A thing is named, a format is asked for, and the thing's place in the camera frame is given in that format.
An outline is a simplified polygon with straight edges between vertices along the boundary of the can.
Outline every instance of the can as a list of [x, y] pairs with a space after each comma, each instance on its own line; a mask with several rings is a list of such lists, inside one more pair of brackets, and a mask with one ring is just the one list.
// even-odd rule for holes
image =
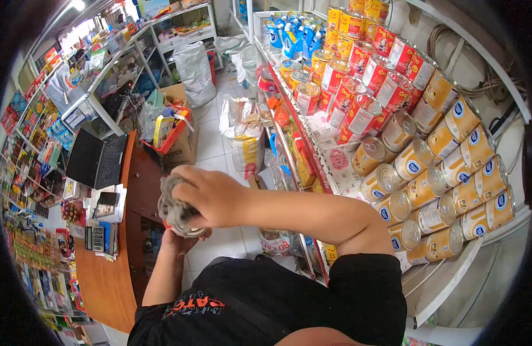
[[416, 46], [411, 44], [406, 38], [397, 35], [387, 58], [395, 66], [395, 70], [398, 73], [405, 74], [414, 52], [416, 52]]
[[460, 95], [445, 115], [445, 122], [458, 142], [463, 142], [481, 122], [481, 116], [470, 99]]
[[327, 50], [331, 53], [335, 53], [337, 50], [337, 40], [339, 38], [339, 29], [327, 29], [326, 36], [324, 39], [324, 50]]
[[485, 205], [482, 204], [474, 210], [463, 214], [459, 219], [459, 224], [462, 227], [462, 233], [466, 240], [472, 240], [487, 233], [489, 225], [487, 224]]
[[341, 14], [341, 24], [339, 25], [339, 35], [351, 40], [357, 40], [364, 35], [364, 17], [358, 13], [344, 11]]
[[387, 230], [391, 237], [393, 250], [396, 253], [400, 251], [414, 250], [418, 246], [418, 243], [420, 243], [420, 228], [418, 227], [418, 224], [412, 220], [405, 220], [400, 224], [388, 227]]
[[343, 76], [348, 75], [351, 69], [341, 60], [333, 59], [326, 64], [324, 76], [322, 78], [322, 88], [335, 93]]
[[351, 56], [352, 47], [355, 40], [346, 38], [345, 36], [339, 34], [337, 38], [337, 49], [335, 50], [335, 57], [342, 61], [348, 61]]
[[425, 240], [426, 257], [430, 262], [458, 255], [464, 245], [464, 234], [459, 224], [431, 233]]
[[341, 15], [344, 10], [344, 8], [336, 6], [329, 6], [327, 8], [327, 29], [339, 31]]
[[320, 99], [320, 87], [312, 82], [302, 82], [295, 89], [295, 100], [304, 115], [316, 113], [318, 100]]
[[290, 85], [291, 72], [302, 70], [303, 66], [296, 60], [283, 60], [279, 66], [279, 73], [282, 75], [285, 82]]
[[423, 234], [450, 227], [456, 221], [456, 209], [452, 197], [447, 194], [422, 206], [418, 212], [418, 224]]
[[325, 49], [318, 49], [312, 53], [312, 81], [318, 87], [322, 84], [326, 63], [333, 59], [335, 59], [335, 55]]
[[389, 27], [378, 25], [376, 34], [373, 37], [373, 46], [377, 53], [382, 57], [387, 58], [389, 56], [389, 52], [393, 48], [395, 38], [397, 38], [398, 34], [398, 32], [390, 29]]
[[447, 192], [447, 195], [452, 197], [454, 209], [456, 209], [456, 214], [458, 215], [477, 208], [482, 203], [477, 196], [475, 182], [471, 177], [453, 187], [452, 190]]
[[398, 182], [397, 171], [391, 165], [382, 163], [364, 178], [360, 190], [366, 200], [376, 202], [395, 192]]
[[460, 143], [460, 149], [466, 166], [475, 172], [495, 155], [495, 142], [485, 125], [480, 123], [473, 129], [470, 137]]
[[414, 112], [412, 112], [412, 117], [416, 121], [417, 127], [426, 133], [433, 131], [441, 116], [442, 112], [431, 107], [423, 96], [416, 105]]
[[354, 98], [345, 123], [353, 133], [365, 136], [381, 112], [381, 105], [375, 97], [367, 94], [358, 95]]
[[318, 108], [324, 112], [329, 111], [329, 106], [332, 104], [331, 99], [333, 98], [333, 93], [328, 92], [324, 88], [320, 88], [322, 91], [320, 93], [320, 100], [318, 101]]
[[368, 18], [364, 19], [364, 41], [372, 43], [376, 35], [377, 23]]
[[400, 152], [414, 138], [416, 123], [405, 111], [398, 111], [381, 134], [383, 144], [391, 151]]
[[429, 167], [407, 185], [407, 194], [413, 210], [441, 197], [445, 190], [445, 181], [437, 167]]
[[387, 108], [389, 112], [396, 112], [402, 108], [411, 92], [412, 83], [404, 75], [389, 71], [377, 94], [377, 100], [381, 107]]
[[352, 156], [352, 169], [359, 176], [367, 176], [385, 159], [385, 146], [375, 137], [364, 137]]
[[373, 208], [380, 213], [387, 227], [406, 220], [412, 210], [408, 196], [401, 191], [393, 192], [388, 197], [374, 204]]
[[387, 0], [366, 0], [364, 3], [364, 17], [379, 24], [385, 24], [389, 14], [389, 2]]
[[485, 204], [488, 231], [492, 232], [502, 225], [507, 224], [516, 216], [516, 202], [512, 187], [499, 193]]
[[453, 188], [461, 182], [469, 179], [473, 172], [466, 166], [460, 147], [454, 149], [440, 164], [446, 186]]
[[362, 77], [364, 69], [368, 63], [370, 56], [376, 52], [373, 45], [364, 42], [357, 41], [352, 46], [351, 56], [348, 59], [348, 67], [351, 68], [351, 72], [356, 77]]
[[433, 73], [425, 88], [424, 99], [437, 112], [447, 112], [458, 97], [456, 82], [441, 70]]
[[291, 77], [291, 89], [293, 91], [297, 89], [297, 85], [300, 83], [312, 80], [312, 75], [304, 70], [293, 71], [289, 76]]
[[342, 146], [341, 148], [345, 151], [355, 151], [359, 147], [360, 142], [362, 142], [362, 139], [364, 139], [364, 136], [352, 133], [348, 129], [347, 124], [343, 122], [339, 128], [335, 142], [337, 145]]
[[415, 138], [394, 162], [399, 176], [409, 182], [433, 163], [433, 154], [427, 143]]
[[387, 58], [381, 57], [379, 54], [372, 54], [368, 59], [364, 74], [362, 76], [362, 82], [364, 85], [373, 90], [374, 96], [381, 89], [381, 85], [387, 76], [389, 70], [395, 68]]
[[433, 59], [416, 50], [404, 75], [416, 89], [424, 91], [437, 67], [439, 66]]
[[413, 250], [408, 250], [406, 252], [406, 259], [408, 263], [412, 266], [419, 264], [428, 264], [429, 260], [427, 258], [427, 246], [426, 246], [427, 237], [420, 238], [418, 245]]
[[412, 85], [412, 91], [410, 92], [410, 95], [408, 95], [407, 100], [404, 101], [402, 109], [404, 109], [408, 113], [412, 113], [416, 108], [418, 102], [420, 102], [420, 99], [422, 98], [423, 94], [424, 92], [422, 90]]
[[508, 175], [502, 158], [495, 155], [483, 169], [473, 176], [475, 190], [480, 203], [486, 203], [508, 187]]
[[429, 134], [427, 142], [431, 152], [436, 157], [435, 164], [449, 156], [460, 145], [445, 121], [441, 121], [435, 130]]

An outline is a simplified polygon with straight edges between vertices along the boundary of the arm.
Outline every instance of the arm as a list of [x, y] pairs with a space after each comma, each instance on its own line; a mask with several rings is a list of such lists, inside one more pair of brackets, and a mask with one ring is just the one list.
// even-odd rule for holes
[[365, 202], [330, 194], [254, 190], [221, 172], [191, 166], [179, 166], [173, 173], [191, 183], [178, 184], [173, 196], [200, 211], [191, 221], [194, 227], [280, 228], [337, 245], [340, 256], [394, 255], [383, 220]]

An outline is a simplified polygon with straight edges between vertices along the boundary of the packaged goods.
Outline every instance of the packaged goods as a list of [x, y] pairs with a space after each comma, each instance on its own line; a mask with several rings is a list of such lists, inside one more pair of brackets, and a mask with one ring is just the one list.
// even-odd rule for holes
[[374, 137], [365, 137], [352, 156], [352, 169], [359, 176], [370, 174], [385, 159], [385, 146]]
[[391, 237], [393, 250], [396, 253], [400, 251], [414, 250], [420, 243], [420, 236], [422, 233], [415, 221], [406, 220], [400, 224], [388, 227], [387, 230]]
[[410, 216], [412, 207], [406, 193], [395, 191], [373, 205], [387, 227], [401, 223]]

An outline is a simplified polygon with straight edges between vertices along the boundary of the tai loc can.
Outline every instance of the tai loc can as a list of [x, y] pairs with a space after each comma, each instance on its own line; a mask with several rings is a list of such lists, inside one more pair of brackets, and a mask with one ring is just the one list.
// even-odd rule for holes
[[337, 145], [342, 146], [341, 148], [345, 151], [355, 151], [359, 147], [360, 142], [364, 136], [356, 135], [348, 129], [347, 124], [343, 122], [337, 133], [337, 138], [335, 142]]
[[374, 204], [373, 208], [380, 213], [387, 227], [406, 220], [412, 211], [408, 196], [401, 191], [393, 192], [390, 196]]
[[436, 167], [429, 167], [408, 183], [406, 190], [412, 210], [415, 210], [441, 197], [446, 186], [441, 171]]
[[391, 165], [382, 163], [364, 178], [360, 190], [364, 198], [376, 202], [395, 192], [398, 182], [397, 171]]
[[407, 182], [419, 176], [433, 163], [433, 154], [429, 146], [416, 138], [395, 159], [395, 169]]
[[481, 203], [488, 202], [498, 193], [508, 187], [508, 175], [502, 158], [499, 154], [494, 156], [483, 169], [475, 172], [473, 179], [475, 190]]
[[414, 112], [412, 112], [412, 117], [416, 121], [418, 128], [425, 133], [430, 133], [433, 131], [439, 119], [441, 119], [442, 112], [439, 112], [435, 108], [431, 107], [425, 98], [421, 98]]
[[459, 224], [462, 226], [462, 232], [466, 240], [472, 240], [487, 233], [489, 226], [487, 225], [485, 205], [482, 204], [474, 210], [463, 214], [459, 219]]
[[449, 156], [460, 145], [460, 142], [452, 135], [445, 121], [441, 121], [437, 125], [435, 130], [428, 136], [427, 142], [435, 156], [435, 164]]
[[472, 178], [468, 178], [463, 183], [453, 187], [452, 190], [447, 192], [447, 195], [452, 197], [454, 209], [456, 209], [456, 214], [458, 215], [477, 208], [482, 203], [477, 196], [475, 182]]
[[297, 85], [295, 99], [304, 115], [316, 113], [318, 99], [320, 98], [320, 87], [312, 82], [303, 82]]
[[387, 0], [366, 0], [364, 3], [364, 17], [379, 24], [385, 24], [389, 14], [389, 2]]
[[328, 52], [324, 49], [315, 50], [312, 53], [312, 81], [318, 87], [320, 87], [322, 84], [326, 63], [333, 59], [335, 59], [335, 55], [332, 52]]
[[485, 204], [487, 215], [487, 232], [492, 232], [500, 226], [507, 224], [516, 216], [516, 203], [512, 187], [499, 193]]
[[445, 115], [445, 122], [458, 142], [463, 142], [481, 122], [481, 116], [470, 99], [460, 95]]
[[381, 134], [383, 144], [391, 151], [399, 152], [414, 138], [416, 123], [405, 111], [398, 111]]
[[351, 72], [350, 67], [341, 60], [333, 59], [326, 64], [324, 77], [322, 78], [322, 89], [335, 93], [343, 76]]
[[422, 206], [418, 212], [418, 224], [423, 234], [449, 227], [455, 220], [456, 209], [449, 195], [443, 195], [431, 201]]
[[318, 108], [324, 112], [328, 112], [330, 110], [329, 106], [333, 105], [333, 102], [331, 102], [333, 93], [324, 90], [324, 88], [321, 89], [322, 91], [320, 93], [320, 100], [318, 101]]
[[377, 26], [376, 34], [373, 38], [373, 46], [382, 57], [388, 57], [393, 48], [395, 38], [399, 33], [382, 25]]
[[458, 224], [431, 233], [425, 240], [426, 256], [430, 262], [456, 256], [462, 251], [464, 234]]
[[368, 59], [375, 52], [376, 49], [373, 48], [373, 45], [364, 41], [355, 42], [352, 46], [351, 56], [348, 59], [348, 67], [351, 68], [351, 73], [361, 78], [364, 74]]
[[393, 48], [389, 52], [388, 59], [395, 66], [395, 70], [398, 73], [405, 74], [414, 52], [416, 52], [416, 47], [406, 38], [397, 35], [393, 43]]
[[418, 90], [425, 90], [431, 76], [437, 68], [437, 63], [426, 54], [416, 50], [410, 59], [410, 64], [404, 74]]
[[362, 82], [367, 88], [373, 90], [375, 96], [381, 89], [381, 85], [387, 76], [387, 72], [394, 68], [395, 66], [392, 65], [387, 58], [381, 57], [379, 54], [372, 54], [364, 69]]
[[351, 111], [344, 122], [353, 133], [365, 136], [372, 127], [375, 118], [381, 113], [381, 105], [375, 97], [362, 94], [354, 98]]
[[475, 172], [495, 155], [495, 142], [485, 125], [480, 123], [470, 133], [470, 137], [460, 143], [460, 149], [466, 166]]
[[458, 88], [454, 80], [437, 70], [429, 80], [424, 92], [428, 105], [438, 112], [447, 112], [458, 97]]
[[359, 176], [370, 174], [385, 159], [385, 146], [375, 137], [364, 137], [352, 156], [352, 169]]
[[412, 83], [404, 75], [389, 71], [377, 94], [377, 100], [381, 107], [389, 112], [396, 112], [402, 108], [411, 92]]
[[453, 188], [461, 182], [469, 179], [473, 172], [466, 166], [460, 147], [456, 148], [440, 164], [446, 186]]
[[414, 250], [420, 243], [420, 228], [415, 221], [405, 220], [387, 228], [391, 237], [393, 250], [400, 251]]

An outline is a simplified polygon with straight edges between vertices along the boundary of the red can label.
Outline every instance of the red can label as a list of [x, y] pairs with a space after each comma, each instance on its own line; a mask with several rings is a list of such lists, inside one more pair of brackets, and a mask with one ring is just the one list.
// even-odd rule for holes
[[373, 46], [377, 50], [377, 53], [387, 58], [391, 48], [393, 48], [396, 37], [397, 35], [395, 33], [387, 30], [386, 27], [378, 25], [376, 35], [373, 39]]

